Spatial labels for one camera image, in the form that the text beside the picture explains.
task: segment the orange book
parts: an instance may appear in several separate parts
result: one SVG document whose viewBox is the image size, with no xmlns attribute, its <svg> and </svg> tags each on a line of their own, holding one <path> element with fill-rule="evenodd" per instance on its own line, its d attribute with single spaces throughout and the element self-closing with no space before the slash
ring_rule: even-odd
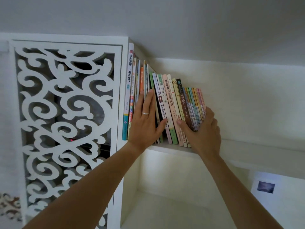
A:
<svg viewBox="0 0 305 229">
<path fill-rule="evenodd" d="M 144 67 L 141 67 L 140 73 L 140 92 L 144 91 Z"/>
</svg>

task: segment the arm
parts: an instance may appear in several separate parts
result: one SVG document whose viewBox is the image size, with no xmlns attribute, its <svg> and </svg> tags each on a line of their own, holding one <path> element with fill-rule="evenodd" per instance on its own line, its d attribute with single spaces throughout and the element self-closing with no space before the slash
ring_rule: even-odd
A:
<svg viewBox="0 0 305 229">
<path fill-rule="evenodd" d="M 211 173 L 236 227 L 282 229 L 220 157 L 220 129 L 213 111 L 207 108 L 207 116 L 198 132 L 193 132 L 183 121 L 177 123 Z"/>
<path fill-rule="evenodd" d="M 65 191 L 24 229 L 94 229 L 123 176 L 140 154 L 152 145 L 165 128 L 166 120 L 155 127 L 154 92 L 139 96 L 128 142 L 110 158 Z"/>
</svg>

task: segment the left hand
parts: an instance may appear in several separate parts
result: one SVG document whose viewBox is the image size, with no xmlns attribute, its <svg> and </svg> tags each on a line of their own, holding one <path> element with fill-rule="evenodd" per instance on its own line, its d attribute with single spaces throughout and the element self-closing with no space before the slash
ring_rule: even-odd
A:
<svg viewBox="0 0 305 229">
<path fill-rule="evenodd" d="M 163 119 L 156 128 L 155 99 L 156 97 L 153 89 L 148 91 L 145 101 L 144 92 L 142 91 L 135 106 L 128 143 L 132 144 L 135 150 L 140 154 L 161 136 L 167 122 L 167 119 Z"/>
</svg>

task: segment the ceiling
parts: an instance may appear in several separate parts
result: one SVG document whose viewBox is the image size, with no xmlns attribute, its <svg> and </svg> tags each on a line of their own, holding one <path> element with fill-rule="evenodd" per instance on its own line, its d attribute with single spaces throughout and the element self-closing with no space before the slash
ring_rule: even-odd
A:
<svg viewBox="0 0 305 229">
<path fill-rule="evenodd" d="M 151 57 L 305 65 L 305 0 L 0 0 L 0 32 L 129 36 Z"/>
</svg>

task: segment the carved panel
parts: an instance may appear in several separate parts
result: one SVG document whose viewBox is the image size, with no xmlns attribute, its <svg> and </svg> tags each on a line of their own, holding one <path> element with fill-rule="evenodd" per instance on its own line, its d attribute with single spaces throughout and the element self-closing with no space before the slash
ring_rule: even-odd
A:
<svg viewBox="0 0 305 229">
<path fill-rule="evenodd" d="M 116 150 L 121 47 L 21 41 L 14 49 L 34 217 Z"/>
</svg>

